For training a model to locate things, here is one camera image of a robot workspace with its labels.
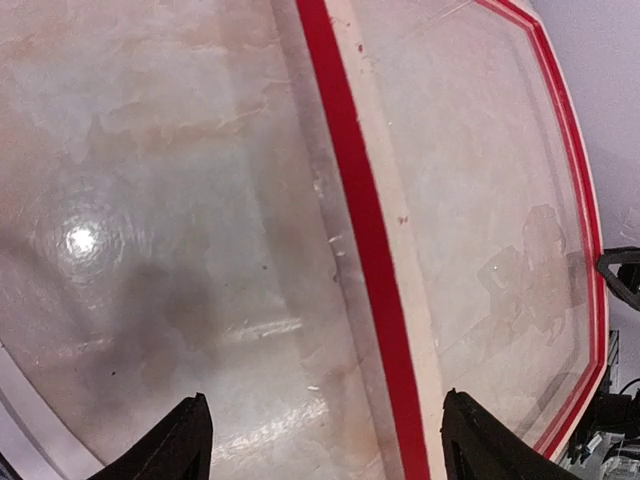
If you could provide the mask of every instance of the curved plastic surface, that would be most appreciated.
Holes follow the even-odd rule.
[[[506,0],[298,3],[365,276],[387,292],[377,310],[371,295],[379,332],[406,329],[380,342],[407,478],[427,463],[445,478],[452,387],[553,457],[604,372],[607,313],[589,167],[542,26]]]
[[[9,446],[25,480],[86,478],[196,392],[212,478],[401,478],[295,4],[0,12],[0,420],[52,467]]]

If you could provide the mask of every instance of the transparent plastic panel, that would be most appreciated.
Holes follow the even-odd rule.
[[[212,478],[403,478],[293,0],[0,12],[0,339],[55,414],[108,463],[203,392]]]
[[[583,213],[531,40],[475,2],[353,6],[443,391],[469,392],[534,446],[589,365],[590,312]]]

